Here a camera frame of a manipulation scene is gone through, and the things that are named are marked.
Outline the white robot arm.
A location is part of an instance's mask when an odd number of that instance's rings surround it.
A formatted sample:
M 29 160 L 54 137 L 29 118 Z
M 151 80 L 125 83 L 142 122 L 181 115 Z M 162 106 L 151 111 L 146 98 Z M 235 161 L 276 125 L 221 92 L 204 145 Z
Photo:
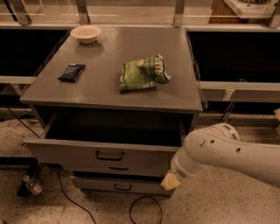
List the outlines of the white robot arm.
M 161 186 L 167 191 L 174 189 L 208 167 L 226 168 L 280 187 L 280 146 L 243 142 L 237 130 L 226 123 L 196 129 L 173 156 Z

